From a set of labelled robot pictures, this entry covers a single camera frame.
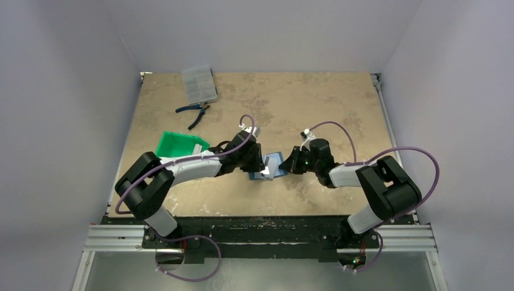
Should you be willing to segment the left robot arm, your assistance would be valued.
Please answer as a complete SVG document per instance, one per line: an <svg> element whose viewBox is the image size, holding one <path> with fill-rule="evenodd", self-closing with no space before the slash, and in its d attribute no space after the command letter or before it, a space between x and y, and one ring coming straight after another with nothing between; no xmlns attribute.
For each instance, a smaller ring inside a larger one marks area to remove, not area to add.
<svg viewBox="0 0 514 291"><path fill-rule="evenodd" d="M157 233L157 240L164 247L172 248L179 244L181 232L175 217L163 205L171 187L199 178L219 177L235 169L250 173L264 168L260 143L255 135L241 131L225 147L211 147L178 159L145 152L118 179L115 192L136 219Z"/></svg>

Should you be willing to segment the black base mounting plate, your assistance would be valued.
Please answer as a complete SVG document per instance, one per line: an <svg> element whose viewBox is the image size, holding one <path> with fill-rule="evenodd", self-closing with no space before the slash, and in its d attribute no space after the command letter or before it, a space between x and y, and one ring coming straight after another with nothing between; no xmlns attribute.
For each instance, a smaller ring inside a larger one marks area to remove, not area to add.
<svg viewBox="0 0 514 291"><path fill-rule="evenodd" d="M350 234L346 215L321 216L185 216L167 236L134 218L108 218L107 226L141 226L137 243L148 250L181 250L188 264L206 258L317 259L360 266L365 252L385 249L385 235L374 230Z"/></svg>

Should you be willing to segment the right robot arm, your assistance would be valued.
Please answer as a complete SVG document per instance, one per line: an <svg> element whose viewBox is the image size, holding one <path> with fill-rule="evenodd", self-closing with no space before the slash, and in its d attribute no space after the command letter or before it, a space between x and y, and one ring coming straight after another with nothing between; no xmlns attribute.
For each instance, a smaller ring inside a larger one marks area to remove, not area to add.
<svg viewBox="0 0 514 291"><path fill-rule="evenodd" d="M348 166L335 162L326 139L315 138L295 146L279 169L296 175L312 172L330 189L362 188L368 204L341 223L340 238L349 247L360 243L368 230L408 211L422 199L420 189L395 158L385 156L371 165Z"/></svg>

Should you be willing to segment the blue card holder wallet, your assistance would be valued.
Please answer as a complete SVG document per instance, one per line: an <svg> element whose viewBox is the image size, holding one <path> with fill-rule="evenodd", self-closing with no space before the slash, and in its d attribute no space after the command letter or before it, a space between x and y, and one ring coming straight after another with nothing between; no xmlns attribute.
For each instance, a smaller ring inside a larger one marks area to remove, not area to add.
<svg viewBox="0 0 514 291"><path fill-rule="evenodd" d="M269 153L262 157L265 169L260 172L250 172L249 180L252 181L271 181L275 178L286 176L285 170L279 169L279 165L284 162L281 152Z"/></svg>

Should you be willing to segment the white credit card in bin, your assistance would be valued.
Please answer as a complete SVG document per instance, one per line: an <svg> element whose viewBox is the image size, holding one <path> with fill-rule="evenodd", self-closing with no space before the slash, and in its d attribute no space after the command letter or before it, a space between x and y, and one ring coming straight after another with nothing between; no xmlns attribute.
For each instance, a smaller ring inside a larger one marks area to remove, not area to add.
<svg viewBox="0 0 514 291"><path fill-rule="evenodd" d="M202 145L201 144L195 144L195 146L193 148L192 154L193 155L197 155L197 154L199 154L201 152L202 152Z"/></svg>

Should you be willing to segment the green plastic bin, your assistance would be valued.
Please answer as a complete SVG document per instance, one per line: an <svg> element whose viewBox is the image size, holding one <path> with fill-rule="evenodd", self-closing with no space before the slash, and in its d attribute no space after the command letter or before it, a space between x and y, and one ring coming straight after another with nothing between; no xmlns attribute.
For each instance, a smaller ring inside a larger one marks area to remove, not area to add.
<svg viewBox="0 0 514 291"><path fill-rule="evenodd" d="M155 155L162 158L192 155L195 144L201 144L202 151L210 147L207 141L198 136L164 132L156 148Z"/></svg>

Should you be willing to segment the clear plastic organizer box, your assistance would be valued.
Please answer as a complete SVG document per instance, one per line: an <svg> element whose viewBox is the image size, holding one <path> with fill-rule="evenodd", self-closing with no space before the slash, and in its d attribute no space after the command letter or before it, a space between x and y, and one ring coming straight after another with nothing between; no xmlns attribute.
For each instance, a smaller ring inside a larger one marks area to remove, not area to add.
<svg viewBox="0 0 514 291"><path fill-rule="evenodd" d="M181 75L189 105L216 102L218 91L208 64L185 69Z"/></svg>

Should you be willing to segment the white credit card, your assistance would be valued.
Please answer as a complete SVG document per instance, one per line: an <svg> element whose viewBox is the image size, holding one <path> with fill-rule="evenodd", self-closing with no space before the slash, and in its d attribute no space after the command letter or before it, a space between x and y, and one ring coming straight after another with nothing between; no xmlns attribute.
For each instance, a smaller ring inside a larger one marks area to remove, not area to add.
<svg viewBox="0 0 514 291"><path fill-rule="evenodd" d="M201 144L195 144L195 146L193 148L192 154L193 155L197 155L197 154L199 154L201 152L202 152L202 145Z"/></svg>
<svg viewBox="0 0 514 291"><path fill-rule="evenodd" d="M278 161L275 158L266 156L264 159L264 170L260 171L261 176L266 178L273 178L278 168Z"/></svg>

